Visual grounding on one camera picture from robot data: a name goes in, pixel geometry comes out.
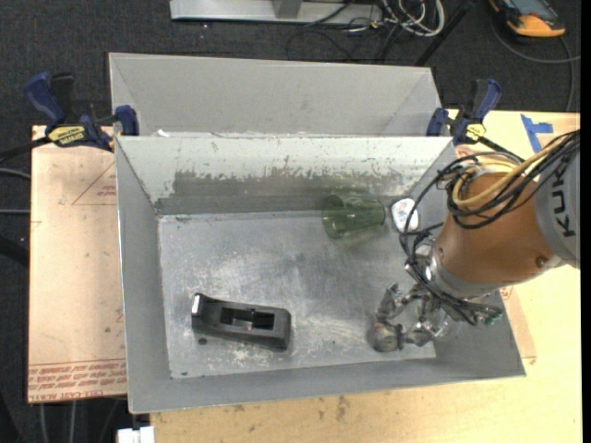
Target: black plastic object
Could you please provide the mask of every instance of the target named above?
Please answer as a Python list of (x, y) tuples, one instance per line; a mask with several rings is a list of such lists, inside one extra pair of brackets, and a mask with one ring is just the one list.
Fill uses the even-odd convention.
[(191, 322), (201, 333), (285, 350), (292, 317), (284, 308), (227, 302), (196, 293)]

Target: metal base plate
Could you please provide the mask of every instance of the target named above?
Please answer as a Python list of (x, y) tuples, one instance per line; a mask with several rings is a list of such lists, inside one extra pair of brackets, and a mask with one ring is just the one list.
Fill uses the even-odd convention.
[[(276, 23), (310, 23), (325, 18), (344, 4), (303, 2), (294, 18), (278, 18), (272, 0), (171, 0), (170, 11), (173, 20), (239, 20), (269, 21)], [(326, 24), (349, 24), (352, 20), (369, 18), (381, 19), (381, 10), (372, 5), (350, 5)]]

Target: cable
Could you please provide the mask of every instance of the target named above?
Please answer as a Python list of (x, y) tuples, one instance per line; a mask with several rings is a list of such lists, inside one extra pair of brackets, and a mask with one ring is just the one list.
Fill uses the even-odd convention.
[(17, 171), (16, 169), (8, 169), (7, 167), (0, 167), (0, 174), (14, 175), (16, 177), (22, 177), (24, 179), (30, 180), (29, 174), (22, 173), (21, 171)]
[[(456, 223), (465, 229), (476, 229), (489, 225), (502, 215), (514, 211), (524, 205), (526, 201), (530, 199), (540, 187), (542, 187), (548, 178), (546, 178), (541, 184), (537, 184), (534, 191), (530, 193), (526, 199), (517, 203), (520, 196), (524, 193), (525, 188), (546, 170), (550, 169), (550, 174), (557, 172), (560, 165), (556, 166), (556, 162), (563, 161), (564, 159), (571, 159), (571, 156), (579, 149), (580, 132), (578, 130), (556, 137), (544, 150), (538, 153), (541, 154), (541, 156), (538, 156), (538, 154), (534, 155), (519, 166), (519, 168), (523, 167), (523, 169), (515, 169), (514, 171), (505, 174), (500, 181), (495, 183), (495, 189), (486, 189), (486, 191), (483, 192), (486, 194), (485, 196), (478, 195), (469, 199), (458, 199), (458, 197), (460, 197), (460, 191), (463, 188), (458, 188), (458, 185), (463, 186), (469, 184), (471, 175), (475, 172), (475, 167), (471, 166), (467, 169), (463, 169), (461, 172), (457, 173), (455, 178), (453, 178), (446, 186), (446, 189), (448, 190), (448, 210), (452, 214)], [(533, 166), (530, 171), (523, 174), (525, 169), (530, 166)], [(500, 191), (484, 204), (473, 209), (468, 207), (468, 205), (483, 200), (487, 196), (493, 194), (496, 189), (500, 189)], [(467, 203), (459, 202), (459, 200), (467, 200)], [(482, 217), (480, 215), (488, 210), (496, 208), (500, 209), (490, 217)], [(461, 218), (469, 216), (480, 216), (485, 220), (477, 223), (465, 223), (460, 220)]]
[(70, 416), (70, 433), (68, 438), (68, 443), (74, 443), (74, 429), (76, 428), (76, 407), (78, 401), (72, 402), (72, 414)]
[(336, 9), (335, 11), (330, 13), (330, 15), (327, 15), (326, 17), (317, 19), (316, 21), (312, 21), (311, 23), (304, 25), (304, 28), (308, 28), (311, 26), (316, 26), (316, 25), (320, 25), (322, 23), (326, 23), (327, 21), (329, 21), (329, 20), (333, 19), (334, 17), (336, 17), (337, 15), (341, 14), (343, 12), (343, 10), (345, 10), (346, 8), (351, 6), (356, 1), (357, 0), (350, 0), (349, 2), (344, 4), (343, 6), (339, 7), (338, 9)]
[(113, 415), (115, 414), (115, 410), (117, 408), (118, 403), (119, 403), (119, 401), (117, 399), (115, 399), (115, 402), (114, 402), (113, 406), (111, 407), (111, 411), (109, 412), (106, 420), (104, 421), (103, 429), (101, 430), (101, 434), (99, 435), (99, 439), (97, 440), (97, 443), (103, 443), (103, 440), (106, 437), (107, 431), (109, 429), (109, 424), (111, 423), (111, 420), (113, 419)]
[(295, 38), (302, 36), (303, 34), (307, 34), (307, 33), (318, 34), (319, 36), (322, 36), (323, 38), (329, 40), (334, 47), (336, 47), (339, 51), (341, 51), (341, 53), (345, 54), (349, 61), (356, 61), (354, 56), (346, 48), (343, 48), (343, 46), (341, 46), (333, 37), (331, 37), (330, 35), (326, 34), (325, 32), (322, 32), (320, 30), (303, 30), (303, 31), (297, 32), (296, 34), (293, 34), (287, 40), (287, 43), (285, 44), (285, 55), (289, 61), (292, 60), (290, 57), (290, 54), (289, 54), (289, 50), (291, 49), (292, 41)]
[(42, 403), (39, 407), (41, 432), (43, 436), (43, 443), (49, 443), (49, 437), (47, 435), (47, 423), (45, 422), (45, 404)]
[(507, 42), (499, 35), (499, 33), (497, 32), (495, 25), (494, 25), (494, 15), (492, 17), (493, 20), (493, 24), (492, 26), (492, 32), (493, 34), (496, 36), (497, 40), (499, 40), (499, 42), (509, 51), (511, 51), (513, 54), (518, 55), (519, 57), (522, 57), (524, 59), (526, 59), (527, 61), (531, 61), (534, 63), (540, 63), (540, 64), (567, 64), (567, 63), (571, 63), (574, 61), (578, 61), (579, 59), (581, 59), (581, 55), (577, 55), (575, 57), (567, 57), (566, 59), (539, 59), (536, 57), (531, 57), (528, 56), (526, 54), (520, 53), (519, 51), (513, 49), (509, 44), (507, 44)]

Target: black cable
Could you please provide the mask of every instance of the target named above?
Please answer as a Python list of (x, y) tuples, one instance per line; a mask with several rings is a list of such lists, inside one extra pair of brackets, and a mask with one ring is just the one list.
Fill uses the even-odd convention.
[(25, 145), (17, 146), (16, 148), (12, 148), (10, 150), (0, 151), (0, 162), (4, 162), (6, 160), (9, 160), (10, 158), (14, 158), (19, 154), (25, 154), (27, 152), (30, 152), (30, 150), (32, 150), (33, 148), (37, 148), (38, 146), (42, 146), (44, 144), (51, 142), (51, 139), (49, 139), (48, 137), (44, 137), (35, 139), (34, 141), (31, 141)]
[[(552, 143), (556, 143), (557, 146), (552, 151), (550, 151), (549, 154), (543, 160), (541, 160), (537, 165), (535, 165), (532, 168), (530, 173), (528, 173), (526, 175), (515, 176), (508, 183), (508, 185), (506, 185), (501, 190), (500, 193), (498, 193), (494, 198), (492, 198), (488, 202), (484, 203), (483, 205), (481, 205), (477, 209), (473, 209), (473, 210), (460, 209), (455, 205), (455, 203), (452, 199), (451, 192), (455, 186), (455, 183), (457, 183), (460, 180), (461, 174), (457, 175), (456, 178), (453, 179), (446, 187), (446, 189), (448, 190), (448, 210), (452, 214), (454, 220), (460, 226), (462, 226), (466, 229), (476, 229), (476, 228), (481, 228), (483, 226), (489, 225), (489, 224), (493, 223), (494, 221), (496, 221), (498, 218), (500, 218), (502, 215), (509, 213), (510, 211), (514, 211), (517, 208), (521, 207), (522, 205), (524, 205), (526, 203), (526, 201), (531, 196), (529, 196), (527, 199), (523, 200), (522, 202), (520, 202), (517, 205), (514, 205), (514, 204), (519, 199), (519, 197), (522, 195), (526, 186), (529, 185), (530, 183), (532, 183), (536, 177), (538, 177), (539, 175), (544, 173), (547, 169), (551, 168), (551, 166), (553, 166), (556, 161), (562, 159), (565, 155), (571, 155), (576, 150), (578, 150), (579, 145), (580, 145), (579, 138), (580, 138), (580, 132), (578, 130), (575, 132), (572, 132), (572, 133), (562, 135), (560, 137), (556, 137), (552, 141)], [(491, 217), (487, 217), (484, 221), (481, 221), (479, 223), (466, 224), (466, 223), (459, 220), (461, 217), (477, 216), (478, 214), (483, 213), (487, 210), (492, 210), (494, 208), (497, 208), (499, 205), (503, 204), (504, 202), (507, 202), (507, 203), (505, 205), (503, 205), (503, 207), (499, 211), (495, 212), (495, 214), (493, 214)]]
[(326, 23), (327, 21), (333, 19), (337, 15), (340, 15), (343, 12), (343, 10), (345, 10), (346, 8), (351, 6), (356, 1), (357, 0), (350, 0), (349, 2), (344, 4), (343, 6), (339, 7), (338, 9), (336, 9), (335, 11), (330, 13), (330, 15), (327, 15), (326, 17), (317, 19), (316, 21), (312, 21), (311, 23), (307, 23), (306, 25), (304, 25), (304, 28), (309, 28), (311, 26), (316, 26), (316, 25), (321, 25), (322, 23)]
[(97, 440), (97, 443), (103, 443), (104, 438), (106, 437), (107, 432), (109, 430), (109, 424), (111, 424), (111, 420), (113, 420), (113, 415), (115, 415), (115, 410), (116, 410), (118, 404), (119, 404), (119, 400), (115, 399), (115, 402), (113, 403), (113, 406), (111, 407), (111, 411), (109, 412), (109, 414), (107, 415), (107, 418), (104, 421), (103, 428), (101, 429), (101, 433), (99, 434), (99, 439)]
[(303, 30), (303, 31), (299, 31), (299, 32), (293, 34), (285, 43), (285, 56), (287, 57), (287, 60), (289, 60), (289, 61), (292, 60), (292, 58), (290, 57), (290, 54), (289, 54), (289, 50), (291, 49), (292, 41), (295, 38), (302, 36), (303, 34), (318, 34), (319, 36), (322, 36), (323, 38), (330, 41), (334, 47), (336, 47), (339, 51), (341, 51), (341, 53), (345, 54), (347, 56), (347, 61), (357, 61), (355, 59), (355, 57), (349, 52), (349, 50), (347, 50), (346, 48), (343, 48), (343, 46), (341, 46), (341, 44), (339, 44), (332, 36), (328, 35), (327, 33), (323, 32), (323, 31), (320, 31), (320, 30)]
[(15, 177), (22, 177), (23, 179), (30, 180), (29, 174), (17, 171), (16, 169), (9, 169), (7, 167), (0, 167), (0, 174), (14, 175)]
[(443, 43), (458, 23), (464, 18), (465, 14), (468, 13), (470, 8), (474, 6), (475, 0), (464, 0), (460, 6), (455, 10), (452, 17), (449, 19), (443, 30), (434, 36), (433, 42), (428, 46), (422, 55), (420, 55), (414, 63), (414, 66), (424, 66), (429, 58), (437, 51), (440, 45)]

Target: wire bundle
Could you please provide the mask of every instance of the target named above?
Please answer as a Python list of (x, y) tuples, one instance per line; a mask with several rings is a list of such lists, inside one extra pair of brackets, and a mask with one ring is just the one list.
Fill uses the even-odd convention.
[[(560, 168), (561, 160), (572, 158), (573, 154), (579, 150), (580, 143), (580, 132), (577, 130), (554, 138), (546, 148), (524, 162), (516, 162), (510, 154), (498, 152), (497, 155), (510, 159), (510, 163), (506, 163), (506, 165), (512, 163), (513, 168), (483, 192), (466, 198), (465, 192), (470, 181), (483, 167), (491, 163), (491, 161), (483, 162), (475, 156), (476, 163), (456, 174), (446, 186), (448, 210), (454, 220), (465, 229), (482, 228), (493, 223), (501, 216), (524, 205), (550, 179), (551, 174), (554, 174)], [(522, 198), (527, 185), (534, 182), (548, 170), (550, 170), (550, 175), (547, 175), (539, 182), (526, 198)], [(487, 211), (494, 209), (497, 209), (494, 214), (485, 215)], [(468, 224), (464, 220), (467, 217), (477, 217), (481, 220)]]
[[(419, 231), (409, 232), (410, 220), (425, 195), (436, 186), (447, 191), (448, 210), (454, 220), (462, 227), (475, 229), (491, 224), (502, 215), (524, 205), (563, 166), (563, 162), (568, 162), (573, 158), (574, 154), (580, 149), (580, 144), (580, 131), (577, 130), (554, 138), (546, 148), (524, 162), (520, 162), (508, 152), (488, 151), (464, 156), (438, 171), (438, 174), (416, 198), (415, 206), (408, 213), (406, 224), (399, 235), (400, 245), (407, 257), (406, 266), (409, 268), (409, 272), (445, 308), (453, 310), (470, 325), (476, 326), (479, 318), (484, 319), (485, 323), (500, 318), (502, 310), (495, 306), (461, 300), (435, 290), (430, 285), (429, 278), (426, 277), (426, 270), (417, 256), (417, 250), (426, 241), (432, 243), (432, 232), (440, 228), (443, 222)], [(491, 164), (500, 164), (507, 172), (499, 181), (481, 194), (466, 198), (464, 192), (470, 181), (478, 171), (488, 168)], [(521, 198), (525, 188), (535, 182), (542, 174), (544, 174), (544, 178), (541, 182), (537, 183), (534, 190), (526, 198)], [(483, 216), (483, 213), (487, 210), (499, 206), (501, 208), (493, 215), (489, 217)], [(482, 218), (482, 220), (474, 224), (465, 224), (462, 219), (469, 216)]]
[[(285, 45), (288, 59), (290, 49), (295, 38), (305, 34), (315, 34), (328, 40), (341, 53), (347, 56), (348, 61), (361, 62), (352, 53), (338, 43), (324, 30), (338, 30), (349, 35), (371, 34), (371, 37), (381, 36), (383, 43), (377, 51), (374, 62), (383, 62), (385, 56), (396, 41), (402, 36), (428, 38), (439, 34), (445, 25), (445, 12), (440, 0), (373, 0), (374, 5), (381, 10), (381, 16), (373, 18), (354, 18), (347, 24), (330, 24), (331, 20), (357, 0), (349, 0), (324, 18), (318, 19), (307, 25), (304, 29), (294, 33)], [(320, 26), (323, 30), (312, 30), (311, 27)]]

